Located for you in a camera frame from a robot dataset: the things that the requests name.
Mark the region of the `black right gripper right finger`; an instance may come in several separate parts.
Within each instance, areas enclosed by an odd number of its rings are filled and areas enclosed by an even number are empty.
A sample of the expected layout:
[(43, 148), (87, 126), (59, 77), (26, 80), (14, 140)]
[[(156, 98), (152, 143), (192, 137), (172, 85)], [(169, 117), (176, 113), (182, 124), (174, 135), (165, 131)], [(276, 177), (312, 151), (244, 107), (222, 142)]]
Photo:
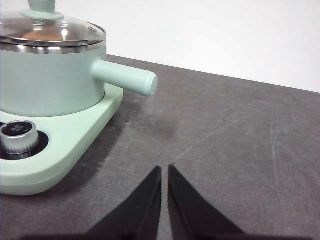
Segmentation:
[(168, 209), (175, 240), (237, 240), (246, 236), (208, 203), (174, 165), (168, 167)]

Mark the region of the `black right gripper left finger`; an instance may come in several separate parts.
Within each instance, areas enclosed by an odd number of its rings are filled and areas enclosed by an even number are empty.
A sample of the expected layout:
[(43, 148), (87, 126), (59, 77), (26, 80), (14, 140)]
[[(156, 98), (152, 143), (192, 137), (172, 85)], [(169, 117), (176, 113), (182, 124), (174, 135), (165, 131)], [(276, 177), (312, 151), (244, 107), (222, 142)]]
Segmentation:
[(131, 195), (87, 233), (91, 240), (155, 240), (162, 207), (162, 173), (155, 167)]

